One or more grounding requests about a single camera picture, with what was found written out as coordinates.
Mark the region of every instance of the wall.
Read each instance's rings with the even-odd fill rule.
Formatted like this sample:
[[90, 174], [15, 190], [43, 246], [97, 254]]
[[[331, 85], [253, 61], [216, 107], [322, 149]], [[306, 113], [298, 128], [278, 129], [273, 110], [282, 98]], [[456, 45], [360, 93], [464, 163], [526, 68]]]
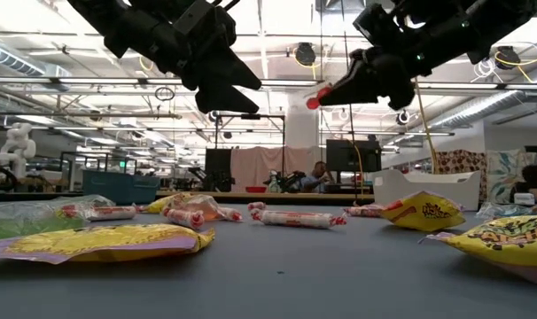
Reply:
[[537, 146], [537, 128], [486, 125], [485, 131], [485, 145], [491, 151], [510, 151], [528, 145]]
[[[65, 136], [49, 135], [45, 131], [33, 131], [32, 138], [36, 142], [36, 155], [59, 158], [60, 153], [73, 152], [77, 143]], [[6, 132], [0, 132], [0, 148], [6, 141]]]
[[[437, 136], [432, 138], [436, 152], [466, 150], [484, 152], [486, 149], [485, 125], [483, 121], [472, 124], [472, 128], [455, 129], [454, 136]], [[431, 157], [430, 146], [424, 140], [422, 148], [401, 148], [400, 154], [384, 155], [381, 159], [383, 168], [400, 165]]]

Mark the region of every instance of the teal bin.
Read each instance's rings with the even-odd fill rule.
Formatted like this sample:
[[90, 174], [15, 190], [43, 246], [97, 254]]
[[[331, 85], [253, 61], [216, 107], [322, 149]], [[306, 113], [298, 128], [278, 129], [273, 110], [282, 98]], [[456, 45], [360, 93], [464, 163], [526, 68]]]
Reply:
[[117, 205], [152, 203], [159, 187], [160, 179], [156, 176], [83, 171], [83, 194], [101, 195]]

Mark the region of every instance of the computer monitor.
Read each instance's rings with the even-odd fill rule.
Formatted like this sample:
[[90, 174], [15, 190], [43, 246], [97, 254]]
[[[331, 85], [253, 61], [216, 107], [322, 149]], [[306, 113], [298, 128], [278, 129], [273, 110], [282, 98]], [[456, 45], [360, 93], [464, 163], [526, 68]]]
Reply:
[[[381, 146], [377, 141], [355, 141], [361, 154], [363, 172], [381, 170]], [[333, 172], [360, 171], [359, 157], [353, 144], [347, 140], [326, 141], [326, 164]]]

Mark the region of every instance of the ceiling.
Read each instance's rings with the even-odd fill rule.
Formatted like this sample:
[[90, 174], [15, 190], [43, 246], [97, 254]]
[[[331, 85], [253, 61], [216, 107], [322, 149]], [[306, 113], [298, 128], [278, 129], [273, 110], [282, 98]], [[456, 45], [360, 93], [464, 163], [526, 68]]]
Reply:
[[[346, 54], [357, 48], [369, 47], [368, 42], [351, 26], [358, 12], [346, 12], [345, 20], [340, 13], [327, 12], [320, 15], [315, 11], [314, 0], [242, 0], [230, 10], [237, 22], [237, 41], [233, 51], [244, 60], [249, 68], [261, 79], [278, 80], [325, 80], [335, 81], [346, 71]], [[0, 1], [0, 41], [6, 46], [22, 52], [30, 58], [62, 66], [72, 76], [85, 77], [162, 77], [165, 76], [141, 58], [136, 52], [129, 51], [118, 60], [103, 45], [103, 38], [97, 34], [69, 4], [62, 0], [3, 0]], [[300, 65], [293, 54], [287, 54], [298, 47], [298, 43], [312, 43], [318, 60], [316, 67]], [[503, 38], [497, 45], [512, 45], [523, 60], [537, 58], [537, 18]], [[66, 48], [69, 55], [62, 53]], [[537, 68], [537, 63], [526, 66], [530, 72]], [[0, 66], [0, 75], [20, 75]], [[433, 74], [421, 81], [428, 82], [519, 82], [522, 74], [517, 70], [495, 70], [486, 76], [476, 75], [472, 66], [463, 56], [436, 68]], [[179, 128], [177, 132], [160, 132], [176, 146], [191, 149], [211, 146], [213, 134], [182, 132], [182, 128], [212, 128], [213, 123], [207, 115], [197, 111], [191, 92], [182, 86], [175, 87], [176, 97], [169, 102], [161, 102], [154, 96], [156, 87], [146, 89], [133, 86], [91, 86], [74, 85], [68, 94], [45, 94], [41, 89], [29, 86], [5, 86], [16, 92], [26, 94], [39, 105], [50, 107], [64, 105], [66, 112], [79, 113], [100, 110], [102, 113], [114, 112], [134, 114], [135, 119], [128, 120], [140, 128]], [[105, 95], [98, 91], [108, 90]], [[298, 88], [263, 89], [258, 92], [243, 90], [256, 102], [259, 113], [284, 115], [291, 107], [289, 95]], [[453, 106], [470, 99], [468, 96], [422, 96], [426, 117], [441, 115]], [[378, 104], [354, 105], [354, 126], [360, 129], [393, 130], [399, 129], [395, 122], [395, 113], [387, 106], [385, 100]], [[346, 106], [332, 107], [322, 112], [324, 130], [347, 130], [349, 120], [342, 113]], [[412, 115], [418, 113], [418, 100], [407, 107]], [[168, 118], [168, 112], [182, 115], [181, 119]], [[158, 119], [148, 114], [162, 114]], [[92, 121], [89, 118], [59, 119], [67, 125], [88, 127], [114, 127], [120, 125], [120, 119], [104, 118]], [[411, 121], [413, 126], [419, 121]], [[227, 123], [226, 128], [264, 129], [263, 133], [235, 134], [231, 140], [220, 137], [220, 143], [227, 146], [242, 144], [249, 147], [255, 144], [275, 146], [282, 142], [282, 123], [268, 120], [245, 121], [236, 118]], [[77, 134], [89, 136], [77, 131]], [[113, 133], [105, 138], [115, 138], [125, 145], [143, 145], [144, 141], [133, 140], [127, 132]], [[162, 145], [162, 138], [156, 144]], [[95, 140], [88, 144], [101, 145]]]

